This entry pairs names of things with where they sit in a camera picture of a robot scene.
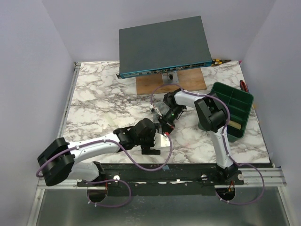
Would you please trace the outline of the green divided plastic tray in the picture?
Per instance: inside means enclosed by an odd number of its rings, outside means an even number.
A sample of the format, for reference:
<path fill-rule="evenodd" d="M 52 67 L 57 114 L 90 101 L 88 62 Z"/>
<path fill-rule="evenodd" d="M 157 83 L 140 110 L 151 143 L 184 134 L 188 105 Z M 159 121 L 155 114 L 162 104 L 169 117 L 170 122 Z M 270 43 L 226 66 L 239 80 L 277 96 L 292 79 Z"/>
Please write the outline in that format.
<path fill-rule="evenodd" d="M 219 101 L 209 97 L 196 100 L 198 127 L 201 130 L 213 132 L 223 128 L 228 118 L 225 105 L 230 112 L 230 120 L 242 124 L 241 130 L 227 126 L 228 141 L 233 143 L 241 139 L 244 136 L 251 112 L 253 95 L 221 82 L 213 84 L 209 95 L 218 98 Z"/>

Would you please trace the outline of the cream rolled cloth in tray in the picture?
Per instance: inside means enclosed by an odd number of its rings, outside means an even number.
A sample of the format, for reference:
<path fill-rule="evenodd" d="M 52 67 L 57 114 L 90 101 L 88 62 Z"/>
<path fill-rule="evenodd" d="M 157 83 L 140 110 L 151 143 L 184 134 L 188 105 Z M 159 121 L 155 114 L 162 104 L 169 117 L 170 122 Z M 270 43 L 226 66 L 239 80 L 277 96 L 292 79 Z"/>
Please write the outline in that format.
<path fill-rule="evenodd" d="M 238 122 L 235 122 L 235 121 L 232 121 L 232 120 L 229 121 L 228 126 L 234 128 L 234 129 L 237 129 L 237 130 L 242 129 L 242 124 L 240 124 Z"/>

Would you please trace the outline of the grey metal stand bracket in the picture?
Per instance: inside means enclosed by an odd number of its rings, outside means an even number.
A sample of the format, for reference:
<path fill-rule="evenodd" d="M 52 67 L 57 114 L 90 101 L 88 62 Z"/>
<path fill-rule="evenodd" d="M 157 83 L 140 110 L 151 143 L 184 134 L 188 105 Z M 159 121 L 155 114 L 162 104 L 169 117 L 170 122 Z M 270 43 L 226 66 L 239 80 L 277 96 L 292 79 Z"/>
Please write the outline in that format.
<path fill-rule="evenodd" d="M 179 83 L 177 72 L 162 73 L 163 84 L 177 84 Z"/>

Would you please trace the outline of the grey striped underwear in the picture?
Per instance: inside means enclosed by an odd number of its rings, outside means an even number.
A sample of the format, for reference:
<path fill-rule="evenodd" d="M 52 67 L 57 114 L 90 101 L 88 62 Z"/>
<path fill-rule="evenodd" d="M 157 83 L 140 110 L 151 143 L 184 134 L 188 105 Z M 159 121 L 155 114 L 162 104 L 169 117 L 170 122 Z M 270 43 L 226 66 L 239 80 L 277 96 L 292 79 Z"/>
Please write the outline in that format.
<path fill-rule="evenodd" d="M 160 116 L 164 116 L 170 109 L 169 106 L 167 106 L 164 102 L 160 101 L 160 102 L 155 102 L 153 103 L 154 107 L 157 108 L 157 112 L 156 114 L 152 114 L 153 116 L 153 123 L 155 124 L 156 130 L 158 133 L 163 134 L 163 130 L 162 130 L 162 126 L 160 124 L 160 122 L 158 121 Z"/>

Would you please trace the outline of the brown plywood board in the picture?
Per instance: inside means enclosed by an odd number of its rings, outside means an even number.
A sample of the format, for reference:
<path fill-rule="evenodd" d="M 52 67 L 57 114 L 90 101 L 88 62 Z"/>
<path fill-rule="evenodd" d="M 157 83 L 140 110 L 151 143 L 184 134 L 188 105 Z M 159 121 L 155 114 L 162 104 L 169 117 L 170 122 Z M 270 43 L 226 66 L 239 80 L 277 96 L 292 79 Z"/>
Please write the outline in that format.
<path fill-rule="evenodd" d="M 206 90 L 207 86 L 200 68 L 177 71 L 179 83 L 163 84 L 161 74 L 151 74 L 136 78 L 136 92 L 138 95 L 150 95 L 172 92 L 179 87 L 187 91 Z"/>

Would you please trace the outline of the grey network switch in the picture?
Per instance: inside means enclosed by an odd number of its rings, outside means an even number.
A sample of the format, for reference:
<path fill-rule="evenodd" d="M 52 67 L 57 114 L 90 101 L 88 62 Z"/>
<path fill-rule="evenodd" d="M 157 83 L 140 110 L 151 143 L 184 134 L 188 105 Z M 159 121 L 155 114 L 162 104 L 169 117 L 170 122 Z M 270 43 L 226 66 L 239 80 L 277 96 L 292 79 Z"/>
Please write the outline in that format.
<path fill-rule="evenodd" d="M 120 79 L 210 66 L 201 16 L 119 30 Z"/>

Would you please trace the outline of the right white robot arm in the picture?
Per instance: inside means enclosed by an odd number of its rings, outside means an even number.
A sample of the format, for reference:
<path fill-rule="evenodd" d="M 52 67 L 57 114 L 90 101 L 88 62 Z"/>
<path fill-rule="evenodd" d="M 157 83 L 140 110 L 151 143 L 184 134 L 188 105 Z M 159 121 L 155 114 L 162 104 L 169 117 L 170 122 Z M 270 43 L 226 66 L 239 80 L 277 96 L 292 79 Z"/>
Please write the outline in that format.
<path fill-rule="evenodd" d="M 170 134 L 175 128 L 176 118 L 187 107 L 195 109 L 201 128 L 209 132 L 214 145 L 216 164 L 219 169 L 216 173 L 217 181 L 223 185 L 232 181 L 237 167 L 230 158 L 230 146 L 227 138 L 227 123 L 230 120 L 230 113 L 227 106 L 214 92 L 204 95 L 181 89 L 165 94 L 163 102 L 169 107 L 169 110 L 158 118 L 162 132 Z"/>

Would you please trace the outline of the red black utility knife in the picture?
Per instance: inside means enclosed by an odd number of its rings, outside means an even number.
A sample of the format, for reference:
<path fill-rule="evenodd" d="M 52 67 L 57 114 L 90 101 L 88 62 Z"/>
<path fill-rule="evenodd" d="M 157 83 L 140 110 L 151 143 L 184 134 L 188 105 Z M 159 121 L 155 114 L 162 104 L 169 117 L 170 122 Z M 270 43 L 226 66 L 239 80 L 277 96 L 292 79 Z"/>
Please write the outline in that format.
<path fill-rule="evenodd" d="M 246 93 L 249 93 L 248 87 L 243 80 L 240 80 L 240 89 Z"/>

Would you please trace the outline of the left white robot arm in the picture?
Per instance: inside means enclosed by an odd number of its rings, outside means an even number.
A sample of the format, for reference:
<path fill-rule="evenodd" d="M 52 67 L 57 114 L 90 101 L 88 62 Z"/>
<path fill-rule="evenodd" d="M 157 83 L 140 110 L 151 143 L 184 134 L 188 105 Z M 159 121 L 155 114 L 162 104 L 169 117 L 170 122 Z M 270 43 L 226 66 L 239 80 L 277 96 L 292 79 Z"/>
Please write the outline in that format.
<path fill-rule="evenodd" d="M 38 177 L 44 178 L 47 186 L 57 185 L 76 173 L 94 186 L 104 182 L 104 174 L 95 163 L 83 164 L 84 160 L 108 153 L 118 153 L 140 146 L 142 154 L 160 154 L 162 137 L 155 124 L 148 118 L 134 126 L 115 129 L 113 132 L 86 141 L 67 142 L 55 139 L 37 158 L 40 169 Z"/>

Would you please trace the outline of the black metal base rail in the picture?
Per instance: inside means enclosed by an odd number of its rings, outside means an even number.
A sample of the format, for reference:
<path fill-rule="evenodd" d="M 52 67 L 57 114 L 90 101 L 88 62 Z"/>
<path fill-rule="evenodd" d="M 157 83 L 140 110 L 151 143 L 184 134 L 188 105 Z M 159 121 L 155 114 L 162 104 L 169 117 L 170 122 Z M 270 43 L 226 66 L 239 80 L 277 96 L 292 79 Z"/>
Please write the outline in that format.
<path fill-rule="evenodd" d="M 100 177 L 96 184 L 78 182 L 78 187 L 89 191 L 104 188 L 109 196 L 167 196 L 167 195 L 205 195 L 215 194 L 215 189 L 230 185 L 243 185 L 242 172 L 231 167 L 229 174 L 215 163 L 169 163 L 158 171 L 144 171 L 129 163 L 100 163 Z"/>

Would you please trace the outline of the aluminium frame rail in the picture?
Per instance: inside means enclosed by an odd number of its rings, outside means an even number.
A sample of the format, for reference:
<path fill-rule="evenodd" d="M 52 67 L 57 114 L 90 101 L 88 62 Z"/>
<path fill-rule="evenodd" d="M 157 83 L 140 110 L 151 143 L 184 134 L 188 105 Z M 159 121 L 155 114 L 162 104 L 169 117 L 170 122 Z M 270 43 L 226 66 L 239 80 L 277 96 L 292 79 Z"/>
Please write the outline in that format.
<path fill-rule="evenodd" d="M 68 118 L 68 113 L 70 110 L 73 93 L 74 93 L 74 90 L 76 87 L 76 82 L 77 82 L 80 67 L 81 67 L 81 62 L 75 62 L 74 64 L 75 64 L 75 67 L 74 67 L 74 72 L 73 72 L 73 76 L 72 76 L 72 80 L 71 80 L 71 86 L 69 88 L 69 92 L 68 92 L 65 107 L 63 110 L 63 115 L 62 115 L 62 119 L 61 119 L 60 126 L 58 129 L 58 133 L 56 135 L 57 138 L 61 137 L 64 133 L 64 128 L 66 126 L 66 120 Z M 44 193 L 45 193 L 45 188 L 39 188 L 39 185 L 37 185 L 35 196 L 33 199 L 32 208 L 31 208 L 31 211 L 29 214 L 29 219 L 27 222 L 27 226 L 35 226 L 37 224 Z"/>

